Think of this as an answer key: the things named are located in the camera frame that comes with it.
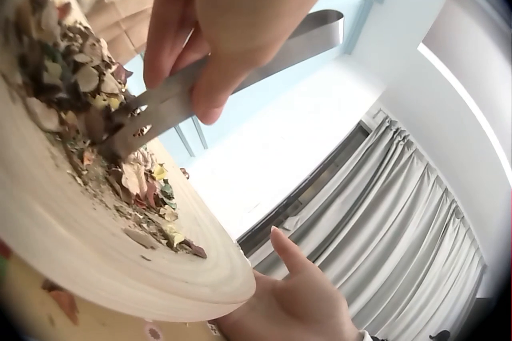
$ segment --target metal spatula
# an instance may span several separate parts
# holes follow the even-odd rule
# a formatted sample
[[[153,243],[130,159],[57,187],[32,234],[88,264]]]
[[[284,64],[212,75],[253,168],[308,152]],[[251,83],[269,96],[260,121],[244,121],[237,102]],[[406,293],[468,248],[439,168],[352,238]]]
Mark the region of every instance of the metal spatula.
[[[234,93],[336,47],[342,42],[343,25],[343,14],[336,10],[319,10],[308,14],[274,59],[252,71]],[[192,117],[194,113],[190,104],[190,89],[196,83],[207,60],[208,57],[183,68],[168,77],[157,89],[142,93],[114,111],[113,118],[124,118],[126,124],[114,135],[106,138],[100,150],[124,159],[153,138]],[[126,118],[134,109],[143,107],[145,109],[137,116]],[[136,135],[141,128],[148,126],[150,128],[145,134]]]

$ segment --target white wall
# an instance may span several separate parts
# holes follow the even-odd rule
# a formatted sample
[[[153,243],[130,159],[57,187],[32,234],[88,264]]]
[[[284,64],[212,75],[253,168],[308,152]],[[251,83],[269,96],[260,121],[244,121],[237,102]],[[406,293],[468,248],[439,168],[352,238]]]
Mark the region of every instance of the white wall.
[[[344,56],[274,100],[187,169],[236,239],[343,140],[383,86]]]
[[[490,267],[482,292],[490,295],[510,262],[510,186],[474,114],[417,51],[445,1],[376,4],[353,56],[386,82],[379,105],[411,133],[459,201]]]
[[[482,111],[510,167],[512,36],[510,27],[493,13],[479,0],[446,0],[424,43]]]

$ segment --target gray curtain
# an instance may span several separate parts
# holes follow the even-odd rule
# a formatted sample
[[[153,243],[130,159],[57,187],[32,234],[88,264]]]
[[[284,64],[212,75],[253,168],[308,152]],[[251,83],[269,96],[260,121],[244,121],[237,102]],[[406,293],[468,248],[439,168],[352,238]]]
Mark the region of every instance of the gray curtain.
[[[356,326],[390,341],[454,335],[485,268],[453,195],[388,117],[282,230],[347,297]],[[249,260],[287,275],[269,241]]]

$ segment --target round wooden board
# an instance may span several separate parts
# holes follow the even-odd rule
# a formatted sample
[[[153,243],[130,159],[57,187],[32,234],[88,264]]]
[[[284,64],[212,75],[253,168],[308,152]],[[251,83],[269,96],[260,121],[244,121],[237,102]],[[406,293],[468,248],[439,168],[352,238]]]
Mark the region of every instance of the round wooden board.
[[[4,47],[0,60],[3,71],[13,69]],[[247,259],[158,141],[150,147],[168,168],[180,227],[207,259],[148,250],[126,236],[115,213],[70,177],[3,79],[0,134],[0,237],[49,279],[96,304],[161,321],[220,317],[254,293]]]

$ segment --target white sleeve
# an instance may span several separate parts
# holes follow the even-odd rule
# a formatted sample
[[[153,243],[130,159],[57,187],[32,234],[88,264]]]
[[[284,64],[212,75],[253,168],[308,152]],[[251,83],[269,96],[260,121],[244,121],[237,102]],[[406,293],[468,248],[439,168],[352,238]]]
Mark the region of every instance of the white sleeve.
[[[360,332],[363,336],[362,341],[372,341],[372,338],[370,337],[370,334],[366,332],[366,330],[361,330]]]

